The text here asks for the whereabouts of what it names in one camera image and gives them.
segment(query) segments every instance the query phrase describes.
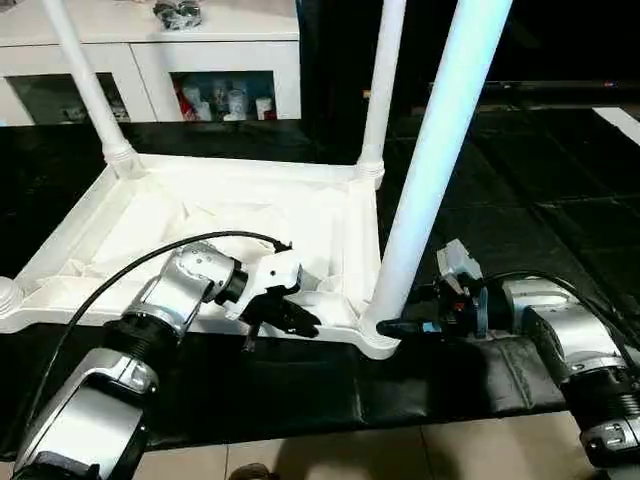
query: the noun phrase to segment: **floor tile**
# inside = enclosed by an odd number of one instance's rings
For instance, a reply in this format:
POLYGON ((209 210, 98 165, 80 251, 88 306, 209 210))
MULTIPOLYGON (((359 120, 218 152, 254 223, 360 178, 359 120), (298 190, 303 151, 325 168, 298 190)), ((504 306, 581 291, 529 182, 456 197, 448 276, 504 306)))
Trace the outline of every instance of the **floor tile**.
POLYGON ((225 445, 150 452, 142 457, 134 480, 223 480, 226 463, 225 445))
POLYGON ((535 479, 587 480, 594 469, 569 412, 505 419, 535 479))
POLYGON ((9 478, 13 471, 13 463, 0 462, 0 479, 9 478))
POLYGON ((419 428, 320 435, 229 446, 228 474, 259 462, 282 480, 430 479, 419 428))
POLYGON ((588 480, 578 434, 566 412, 423 427, 436 480, 588 480))
POLYGON ((526 461, 500 420, 429 425, 422 429, 436 480, 531 480, 526 461))

